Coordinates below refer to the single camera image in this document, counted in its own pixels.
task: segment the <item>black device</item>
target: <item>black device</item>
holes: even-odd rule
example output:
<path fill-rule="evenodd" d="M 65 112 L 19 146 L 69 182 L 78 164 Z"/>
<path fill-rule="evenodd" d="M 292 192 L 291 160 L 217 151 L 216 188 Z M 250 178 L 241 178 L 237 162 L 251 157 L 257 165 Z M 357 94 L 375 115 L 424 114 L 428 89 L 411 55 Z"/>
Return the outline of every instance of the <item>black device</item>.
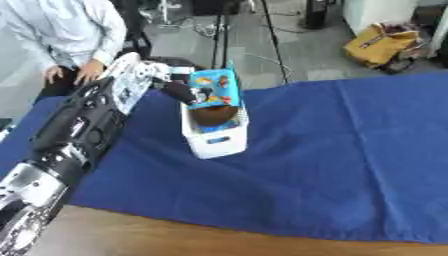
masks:
<path fill-rule="evenodd" d="M 304 27 L 307 29 L 323 28 L 329 5 L 329 0 L 307 0 Z"/>
<path fill-rule="evenodd" d="M 227 67 L 227 62 L 228 62 L 228 48 L 229 48 L 229 25 L 230 25 L 230 15 L 231 15 L 231 10 L 233 8 L 235 8 L 235 5 L 239 5 L 242 2 L 242 0 L 221 0 L 220 3 L 220 12 L 218 13 L 218 15 L 216 16 L 216 23 L 215 23 L 215 36 L 214 36 L 214 40 L 215 40 L 215 46 L 213 48 L 213 60 L 212 60 L 212 69 L 216 68 L 216 60 L 217 60 L 217 55 L 218 55 L 218 48 L 219 48 L 219 39 L 220 39 L 220 28 L 221 26 L 221 20 L 224 18 L 224 23 L 223 23 L 223 27 L 224 27 L 224 47 L 223 47 L 223 59 L 222 59 L 222 65 L 221 68 L 226 68 Z M 261 0 L 262 6 L 263 6 L 263 11 L 264 14 L 266 16 L 266 21 L 267 21 L 267 27 L 269 28 L 270 34 L 271 34 L 271 40 L 272 40 L 272 44 L 274 46 L 275 52 L 277 54 L 277 58 L 278 58 L 278 62 L 279 65 L 281 67 L 281 72 L 282 72 L 282 76 L 283 76 L 283 81 L 285 84 L 288 84 L 288 76 L 286 75 L 286 68 L 285 65 L 283 64 L 283 58 L 282 55 L 280 53 L 280 47 L 279 47 L 279 40 L 277 35 L 275 34 L 275 30 L 274 30 L 274 26 L 272 24 L 272 19 L 269 13 L 269 7 L 268 4 L 266 2 L 266 0 Z"/>
<path fill-rule="evenodd" d="M 227 0 L 191 0 L 194 16 L 218 15 L 222 12 L 222 5 Z M 236 15 L 240 11 L 240 3 L 236 3 L 229 10 L 230 15 Z"/>

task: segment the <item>blue cloth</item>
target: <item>blue cloth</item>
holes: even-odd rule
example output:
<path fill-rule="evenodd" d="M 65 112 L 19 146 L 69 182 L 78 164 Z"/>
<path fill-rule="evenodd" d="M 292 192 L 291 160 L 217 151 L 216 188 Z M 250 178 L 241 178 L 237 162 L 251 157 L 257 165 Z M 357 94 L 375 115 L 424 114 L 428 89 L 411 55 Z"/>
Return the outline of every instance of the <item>blue cloth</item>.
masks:
<path fill-rule="evenodd" d="M 249 148 L 200 160 L 148 94 L 75 205 L 276 235 L 448 243 L 448 73 L 249 91 Z M 1 174 L 60 100 L 0 146 Z"/>

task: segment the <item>white cabinet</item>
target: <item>white cabinet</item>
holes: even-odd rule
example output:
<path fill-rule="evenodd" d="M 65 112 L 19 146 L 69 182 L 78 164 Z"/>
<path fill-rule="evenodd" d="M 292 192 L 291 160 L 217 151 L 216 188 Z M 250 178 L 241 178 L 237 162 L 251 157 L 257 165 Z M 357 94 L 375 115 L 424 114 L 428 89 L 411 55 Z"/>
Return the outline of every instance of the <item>white cabinet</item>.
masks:
<path fill-rule="evenodd" d="M 410 21 L 419 0 L 345 0 L 344 17 L 355 34 L 375 22 Z"/>

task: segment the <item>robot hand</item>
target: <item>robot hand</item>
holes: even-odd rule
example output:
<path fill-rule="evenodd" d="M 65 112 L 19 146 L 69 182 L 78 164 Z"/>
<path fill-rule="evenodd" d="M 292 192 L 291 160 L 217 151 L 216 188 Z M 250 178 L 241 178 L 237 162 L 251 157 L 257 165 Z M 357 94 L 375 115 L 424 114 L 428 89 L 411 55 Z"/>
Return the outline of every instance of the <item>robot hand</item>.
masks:
<path fill-rule="evenodd" d="M 169 66 L 130 53 L 63 103 L 33 138 L 32 154 L 0 181 L 0 255 L 23 255 L 33 246 L 114 145 L 148 90 L 161 89 L 187 104 L 198 100 L 170 77 Z"/>

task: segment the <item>white plastic basket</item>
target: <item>white plastic basket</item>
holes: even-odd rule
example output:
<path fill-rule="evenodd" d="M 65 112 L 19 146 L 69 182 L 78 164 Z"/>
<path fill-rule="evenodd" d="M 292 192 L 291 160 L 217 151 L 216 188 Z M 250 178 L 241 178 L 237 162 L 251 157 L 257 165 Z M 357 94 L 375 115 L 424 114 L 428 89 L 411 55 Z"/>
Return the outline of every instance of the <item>white plastic basket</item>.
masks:
<path fill-rule="evenodd" d="M 235 117 L 239 124 L 238 127 L 210 133 L 199 131 L 187 105 L 181 104 L 181 111 L 182 133 L 198 158 L 210 159 L 233 155 L 246 150 L 249 116 L 244 105 Z"/>

